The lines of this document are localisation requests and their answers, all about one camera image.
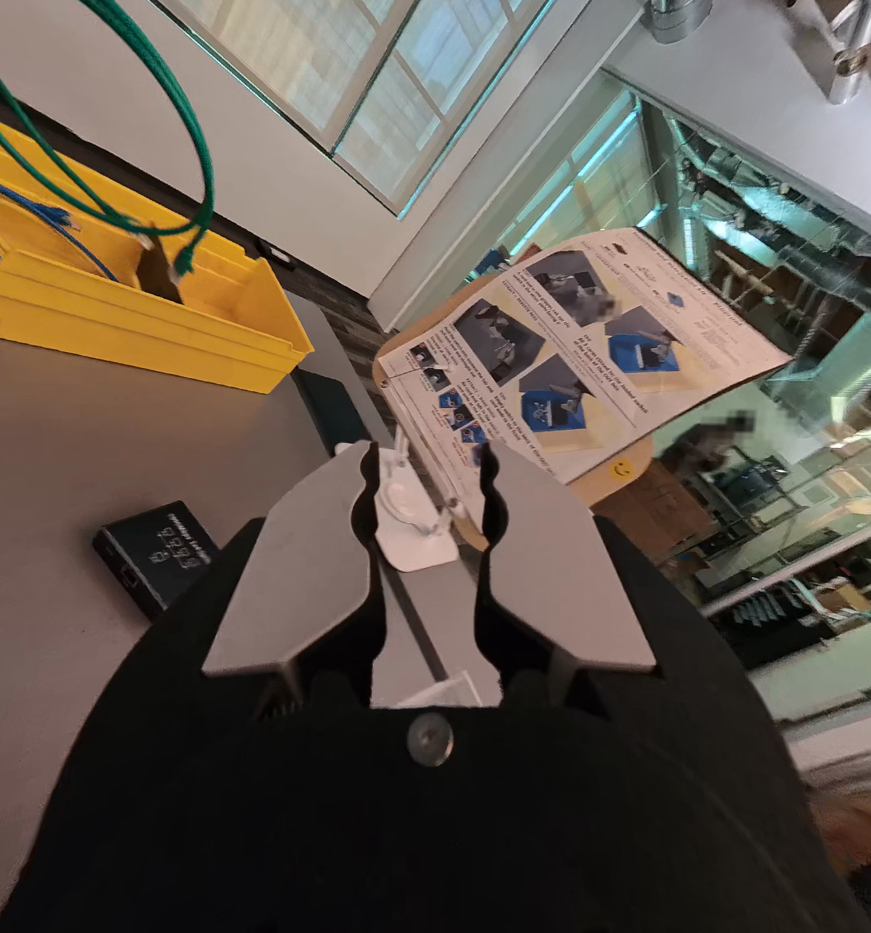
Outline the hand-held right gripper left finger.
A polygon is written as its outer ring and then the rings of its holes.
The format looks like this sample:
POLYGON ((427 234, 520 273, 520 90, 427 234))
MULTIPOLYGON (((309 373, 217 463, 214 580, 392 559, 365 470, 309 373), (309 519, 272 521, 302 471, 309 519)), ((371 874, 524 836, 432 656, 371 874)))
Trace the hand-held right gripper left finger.
POLYGON ((203 673, 277 669, 363 604, 371 593, 371 557, 352 521, 365 494, 376 518, 378 453, 373 441, 348 445, 269 510, 203 673))

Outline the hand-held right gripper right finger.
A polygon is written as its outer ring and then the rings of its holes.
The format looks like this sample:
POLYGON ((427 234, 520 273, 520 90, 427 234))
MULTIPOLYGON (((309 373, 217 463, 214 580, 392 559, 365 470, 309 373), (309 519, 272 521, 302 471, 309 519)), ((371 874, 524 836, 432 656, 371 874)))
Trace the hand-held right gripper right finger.
POLYGON ((657 661, 594 515, 504 443, 481 451, 488 607, 582 666, 651 673, 657 661))

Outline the black network switch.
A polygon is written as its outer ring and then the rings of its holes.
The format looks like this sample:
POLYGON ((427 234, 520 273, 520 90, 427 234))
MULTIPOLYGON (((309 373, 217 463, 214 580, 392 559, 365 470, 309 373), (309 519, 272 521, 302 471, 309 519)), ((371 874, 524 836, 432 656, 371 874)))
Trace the black network switch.
POLYGON ((149 622, 167 611, 220 553, 182 500, 103 525, 92 548, 149 622))

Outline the yellow plastic bin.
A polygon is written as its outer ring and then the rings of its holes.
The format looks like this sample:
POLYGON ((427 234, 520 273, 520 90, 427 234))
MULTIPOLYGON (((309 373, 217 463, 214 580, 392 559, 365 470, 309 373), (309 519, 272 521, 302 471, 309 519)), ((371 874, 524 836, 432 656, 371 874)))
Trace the yellow plastic bin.
POLYGON ((0 338, 259 394, 314 347, 265 259, 207 233, 177 305, 138 236, 64 204, 0 145, 0 338))

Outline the white poster stand base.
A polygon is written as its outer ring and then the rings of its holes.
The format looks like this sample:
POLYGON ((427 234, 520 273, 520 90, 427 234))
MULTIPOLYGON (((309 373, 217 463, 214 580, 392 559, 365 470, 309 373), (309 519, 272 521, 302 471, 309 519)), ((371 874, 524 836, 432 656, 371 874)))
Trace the white poster stand base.
POLYGON ((375 542, 386 561, 403 574, 458 562, 451 513, 434 505, 406 450, 380 449, 378 463, 375 542))

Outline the clear plastic bin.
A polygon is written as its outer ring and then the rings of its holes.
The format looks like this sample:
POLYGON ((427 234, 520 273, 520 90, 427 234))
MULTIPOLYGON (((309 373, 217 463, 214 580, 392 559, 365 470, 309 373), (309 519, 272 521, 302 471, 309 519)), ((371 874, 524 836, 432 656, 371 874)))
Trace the clear plastic bin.
POLYGON ((397 709, 422 709, 429 707, 496 708, 502 698, 499 676, 495 672, 476 672, 472 676, 467 670, 453 674, 447 679, 434 682, 394 706, 397 709))

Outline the printed instruction poster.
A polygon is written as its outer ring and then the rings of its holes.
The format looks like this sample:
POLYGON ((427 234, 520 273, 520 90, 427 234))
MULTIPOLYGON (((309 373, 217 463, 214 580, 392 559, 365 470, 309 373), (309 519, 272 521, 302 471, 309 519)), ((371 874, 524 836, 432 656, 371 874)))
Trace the printed instruction poster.
POLYGON ((636 227, 592 232, 465 286, 373 365, 463 539, 478 551, 480 449, 502 442, 645 551, 707 530, 654 433, 789 361, 636 227))

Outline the dark bin divider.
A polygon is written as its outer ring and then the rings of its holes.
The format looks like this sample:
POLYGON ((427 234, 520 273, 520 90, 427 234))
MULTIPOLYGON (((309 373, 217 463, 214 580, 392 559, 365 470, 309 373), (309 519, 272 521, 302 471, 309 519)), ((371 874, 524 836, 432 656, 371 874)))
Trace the dark bin divider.
POLYGON ((155 233, 140 234, 138 243, 140 255, 136 276, 140 290, 171 303, 183 305, 179 278, 167 257, 161 238, 155 233))

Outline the cluster of silver ducts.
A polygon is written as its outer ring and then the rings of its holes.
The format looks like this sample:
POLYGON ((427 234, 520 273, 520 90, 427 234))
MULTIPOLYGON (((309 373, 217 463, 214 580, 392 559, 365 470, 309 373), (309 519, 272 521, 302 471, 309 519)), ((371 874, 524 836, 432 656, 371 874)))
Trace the cluster of silver ducts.
MULTIPOLYGON (((711 1, 642 2, 642 21, 663 45, 691 36, 717 5, 711 1)), ((773 2, 793 28, 792 46, 827 102, 844 105, 871 78, 871 1, 773 2)))

